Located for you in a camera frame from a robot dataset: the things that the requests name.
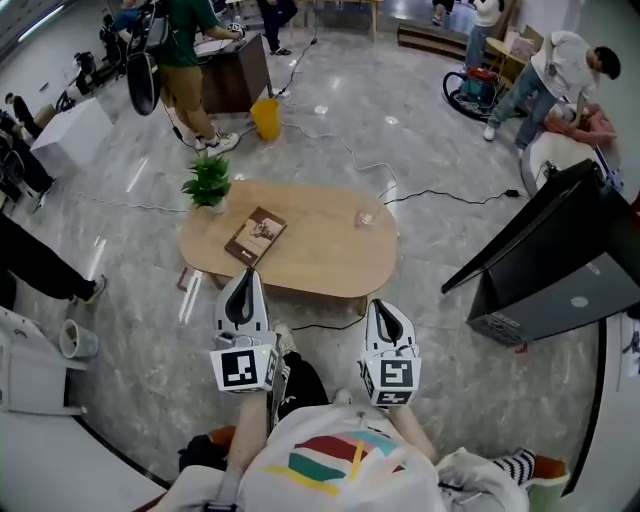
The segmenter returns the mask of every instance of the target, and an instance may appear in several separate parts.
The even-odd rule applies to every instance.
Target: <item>shoe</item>
[[[240,137],[238,137],[237,133],[219,133],[216,139],[217,140],[215,142],[208,140],[204,141],[207,145],[207,155],[209,156],[217,156],[222,153],[226,153],[227,151],[231,151],[240,141]]]
[[[293,334],[291,334],[291,330],[289,330],[285,324],[277,324],[274,326],[273,330],[278,335],[276,349],[280,353],[280,358],[282,360],[280,372],[282,373],[286,386],[286,383],[289,380],[289,375],[291,374],[291,368],[289,368],[287,363],[284,362],[284,356],[290,352],[297,352],[298,347],[296,347],[296,343],[293,341]]]
[[[271,52],[271,55],[291,55],[291,50],[286,48],[278,48],[275,52]]]
[[[482,136],[484,137],[484,140],[491,142],[496,138],[496,129],[491,128],[491,126],[487,126],[484,129],[484,133],[482,134]]]
[[[353,403],[351,391],[347,388],[338,388],[331,399],[331,403],[336,405],[351,405]]]
[[[204,142],[204,139],[198,135],[193,141],[193,149],[196,151],[204,151],[207,149],[207,145]]]
[[[91,295],[91,297],[89,297],[89,299],[85,301],[86,304],[93,304],[97,300],[97,298],[102,295],[102,292],[107,289],[106,277],[100,276],[98,279],[96,279],[95,283],[96,285],[93,289],[93,295]]]

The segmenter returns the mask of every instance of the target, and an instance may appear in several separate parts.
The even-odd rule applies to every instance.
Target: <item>yellow bucket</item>
[[[280,105],[276,100],[258,100],[251,107],[251,117],[264,140],[275,140],[280,135]]]

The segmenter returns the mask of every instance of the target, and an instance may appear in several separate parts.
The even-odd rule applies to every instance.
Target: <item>person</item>
[[[126,30],[122,31],[127,38],[130,35]],[[100,29],[100,41],[107,52],[109,63],[118,67],[118,75],[127,73],[127,46],[129,39],[123,37],[114,29],[113,16],[105,14],[102,18],[102,28]]]
[[[271,55],[291,55],[291,50],[280,46],[278,35],[280,29],[298,13],[294,0],[258,0],[258,8]]]
[[[153,53],[162,102],[175,107],[178,119],[193,132],[196,150],[207,149],[210,156],[230,151],[238,144],[238,134],[217,133],[202,108],[202,72],[193,44],[198,28],[214,39],[237,41],[244,33],[220,27],[208,0],[169,0],[168,13],[169,38]]]
[[[573,126],[578,126],[587,98],[598,86],[601,74],[608,75],[611,80],[620,75],[620,60],[613,50],[606,46],[592,49],[572,32],[554,32],[545,39],[540,51],[531,58],[511,90],[493,109],[484,131],[485,140],[492,141],[500,125],[534,92],[538,96],[516,137],[520,156],[538,133],[557,99],[570,91],[579,91],[573,121]]]
[[[112,30],[128,45],[140,11],[136,8],[136,0],[123,0],[121,7],[121,11],[113,20]]]
[[[24,164],[24,181],[38,194],[38,206],[42,198],[51,191],[55,178],[47,174],[40,161],[31,153],[27,143],[22,140],[22,130],[6,112],[0,112],[0,131],[6,134],[0,140],[0,161],[14,150]]]
[[[182,472],[171,489],[139,510],[528,511],[518,484],[532,477],[531,452],[514,456],[522,466],[465,450],[438,462],[408,406],[383,412],[354,404],[345,389],[329,403],[289,329],[280,324],[274,330],[286,383],[271,435],[266,393],[242,395],[235,430],[195,438],[180,452]],[[216,435],[222,442],[214,442]],[[522,471],[512,477],[498,462]]]
[[[5,96],[4,102],[7,105],[13,105],[13,113],[15,114],[16,119],[24,125],[25,129],[34,139],[37,139],[42,133],[42,128],[40,128],[33,120],[33,116],[31,115],[31,112],[29,112],[29,107],[27,107],[27,104],[24,102],[22,97],[14,96],[13,93],[9,93]]]
[[[482,67],[487,37],[491,35],[493,27],[500,20],[500,15],[504,11],[504,0],[478,0],[478,5],[475,7],[477,15],[467,42],[467,55],[464,61],[466,69]]]
[[[441,26],[444,23],[444,14],[451,14],[453,11],[454,0],[433,0],[433,18],[431,21],[434,25]]]
[[[107,279],[84,279],[55,252],[0,213],[0,239],[8,244],[0,251],[0,270],[9,270],[29,286],[54,299],[93,303],[107,287]]]

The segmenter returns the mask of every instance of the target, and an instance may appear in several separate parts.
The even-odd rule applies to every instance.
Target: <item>wooden coffee table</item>
[[[287,222],[256,266],[266,285],[357,299],[364,314],[367,295],[393,272],[396,223],[372,197],[348,188],[246,180],[233,182],[228,200],[222,215],[192,210],[180,237],[187,263],[211,274],[217,286],[217,276],[245,268],[224,245],[258,206]],[[372,224],[356,222],[363,211],[377,212]]]

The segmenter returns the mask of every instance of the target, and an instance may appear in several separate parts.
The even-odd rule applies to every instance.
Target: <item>khaki pants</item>
[[[198,66],[174,68],[160,64],[160,97],[167,107],[189,112],[202,104],[202,71]]]

